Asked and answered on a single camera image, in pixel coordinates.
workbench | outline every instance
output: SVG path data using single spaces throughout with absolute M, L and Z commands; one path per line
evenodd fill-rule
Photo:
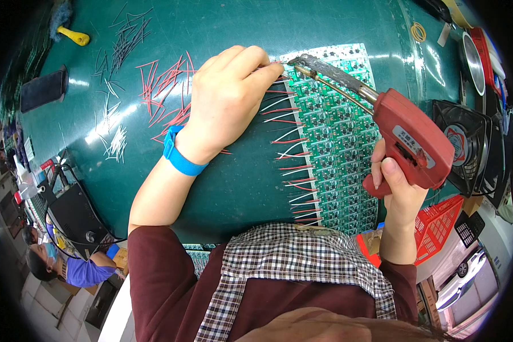
M 104 84 L 99 86 L 98 77 L 90 75 L 99 49 L 111 55 L 116 30 L 108 26 L 124 3 L 74 3 L 70 28 L 89 34 L 91 41 L 87 46 L 67 38 L 54 43 L 41 72 L 48 74 L 66 65 L 69 85 L 64 101 L 20 114 L 25 137 L 32 139 L 32 168 L 66 147 L 68 162 L 95 209 L 120 237 L 127 235 L 132 200 L 163 151 L 163 145 L 150 140 L 162 128 L 148 127 L 146 105 L 138 96 L 142 86 L 137 65 L 159 59 L 161 65 L 169 67 L 187 50 L 198 69 L 208 58 L 236 44 L 259 45 L 271 56 L 279 56 L 319 46 L 364 43 L 378 92 L 393 87 L 428 115 L 431 99 L 458 101 L 458 45 L 452 37 L 460 36 L 461 31 L 451 32 L 446 45 L 439 46 L 437 39 L 444 23 L 409 0 L 129 2 L 126 10 L 133 14 L 154 7 L 148 14 L 152 33 L 131 52 L 113 78 L 126 90 L 117 93 L 128 144 L 124 164 L 105 160 L 102 142 L 86 139 L 95 129 L 95 112 L 104 105 L 104 95 L 96 90 L 105 90 Z M 415 21 L 426 30 L 423 43 L 416 43 L 411 36 Z M 468 89 L 470 104 L 471 94 Z M 178 101 L 178 96 L 172 93 L 164 104 Z M 281 187 L 280 166 L 274 160 L 278 149 L 270 144 L 277 133 L 266 132 L 273 130 L 274 124 L 253 121 L 228 147 L 232 154 L 217 156 L 196 179 L 174 225 L 182 242 L 222 242 L 253 225 L 292 220 L 288 191 Z M 448 184 L 427 203 L 437 203 L 455 192 Z

cooling fan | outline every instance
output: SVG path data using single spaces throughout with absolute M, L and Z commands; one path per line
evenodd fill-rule
M 492 120 L 470 108 L 433 100 L 433 121 L 454 146 L 448 180 L 469 197 L 479 191 L 488 160 Z

hand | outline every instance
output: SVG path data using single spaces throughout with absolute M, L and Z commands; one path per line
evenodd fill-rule
M 175 139 L 179 153 L 199 165 L 213 159 L 245 131 L 283 71 L 258 46 L 236 45 L 210 58 L 192 80 L 190 119 Z
M 389 229 L 414 229 L 414 220 L 422 207 L 428 189 L 410 185 L 403 170 L 393 158 L 386 156 L 386 143 L 378 140 L 370 161 L 372 162 L 372 182 L 375 187 L 382 183 L 382 177 L 390 185 L 391 195 L 384 197 L 384 206 L 388 210 L 385 226 Z

blue mask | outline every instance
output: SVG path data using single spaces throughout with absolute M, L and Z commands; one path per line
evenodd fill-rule
M 48 254 L 48 258 L 53 258 L 53 261 L 57 260 L 57 250 L 55 246 L 51 243 L 44 243 L 44 247 L 46 248 L 46 253 Z

checkered shirt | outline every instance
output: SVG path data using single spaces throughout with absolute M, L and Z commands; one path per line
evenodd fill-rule
M 352 238 L 339 231 L 299 231 L 294 224 L 270 223 L 227 244 L 219 285 L 194 341 L 226 341 L 249 278 L 357 285 L 374 298 L 376 318 L 397 318 L 390 282 Z

